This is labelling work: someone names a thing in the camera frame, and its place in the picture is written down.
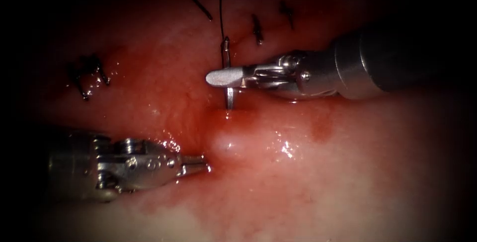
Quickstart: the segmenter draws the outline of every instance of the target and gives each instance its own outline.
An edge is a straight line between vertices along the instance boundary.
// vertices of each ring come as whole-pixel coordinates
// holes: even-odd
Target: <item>gray cylindrical shaft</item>
[[[109,138],[95,133],[56,127],[36,128],[34,146],[37,179],[43,179],[43,199],[62,201],[111,201],[117,193],[98,189],[97,152],[109,146]]]
[[[297,67],[307,95],[333,91],[365,99],[423,82],[444,67],[442,49],[425,27],[383,20],[342,36],[325,51],[310,52]]]

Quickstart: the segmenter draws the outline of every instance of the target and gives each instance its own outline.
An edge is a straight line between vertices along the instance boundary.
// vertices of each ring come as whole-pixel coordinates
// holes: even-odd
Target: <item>white rounded jaw tip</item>
[[[205,81],[214,87],[240,87],[242,78],[242,68],[226,68],[209,72]]]

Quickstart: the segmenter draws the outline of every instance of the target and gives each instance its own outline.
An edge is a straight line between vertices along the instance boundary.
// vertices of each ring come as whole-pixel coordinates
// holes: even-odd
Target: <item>wet tissue surface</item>
[[[219,0],[85,0],[35,50],[19,78],[28,120],[150,139],[204,155],[212,172],[110,204],[38,216],[52,239],[80,241],[429,240],[459,229],[466,98],[415,88],[369,101],[283,100],[205,83],[222,67]],[[293,29],[283,1],[293,9]],[[232,66],[330,40],[400,8],[395,0],[222,0]],[[256,15],[263,41],[253,33]],[[96,54],[110,79],[66,66]]]

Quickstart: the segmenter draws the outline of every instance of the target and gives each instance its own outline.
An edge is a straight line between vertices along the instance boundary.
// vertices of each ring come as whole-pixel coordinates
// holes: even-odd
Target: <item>surgical needle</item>
[[[222,42],[222,66],[224,69],[230,68],[230,50],[229,50],[229,37],[226,36]],[[226,96],[226,107],[227,110],[232,110],[234,108],[234,89],[232,87],[227,87],[225,89]]]

